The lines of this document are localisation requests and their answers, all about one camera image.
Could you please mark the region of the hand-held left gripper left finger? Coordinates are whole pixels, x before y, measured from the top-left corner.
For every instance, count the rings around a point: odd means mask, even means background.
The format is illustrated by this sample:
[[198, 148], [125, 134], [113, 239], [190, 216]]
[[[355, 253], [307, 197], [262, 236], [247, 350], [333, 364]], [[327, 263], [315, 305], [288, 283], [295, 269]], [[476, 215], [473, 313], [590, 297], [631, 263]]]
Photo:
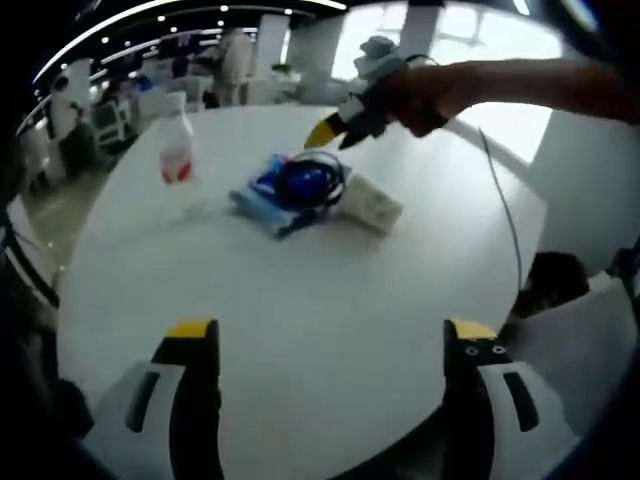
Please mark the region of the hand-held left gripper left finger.
[[92, 454], [118, 479], [220, 479], [219, 326], [180, 322], [103, 396]]

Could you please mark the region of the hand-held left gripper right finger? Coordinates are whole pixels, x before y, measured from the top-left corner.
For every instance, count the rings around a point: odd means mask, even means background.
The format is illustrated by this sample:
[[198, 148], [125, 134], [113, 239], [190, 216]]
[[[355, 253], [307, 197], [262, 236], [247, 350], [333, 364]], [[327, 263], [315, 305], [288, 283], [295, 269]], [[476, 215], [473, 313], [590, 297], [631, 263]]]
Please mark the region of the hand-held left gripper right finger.
[[545, 479], [579, 443], [560, 396], [489, 326], [443, 323], [444, 479]]

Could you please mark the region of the person's right hand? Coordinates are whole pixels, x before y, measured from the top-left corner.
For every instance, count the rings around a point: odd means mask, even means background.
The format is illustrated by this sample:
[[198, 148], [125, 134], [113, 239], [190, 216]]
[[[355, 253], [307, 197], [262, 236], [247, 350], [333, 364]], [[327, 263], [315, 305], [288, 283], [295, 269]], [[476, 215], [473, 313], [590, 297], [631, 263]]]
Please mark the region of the person's right hand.
[[425, 65], [392, 75], [384, 85], [389, 117], [416, 138], [445, 126], [459, 113], [451, 74], [449, 67]]

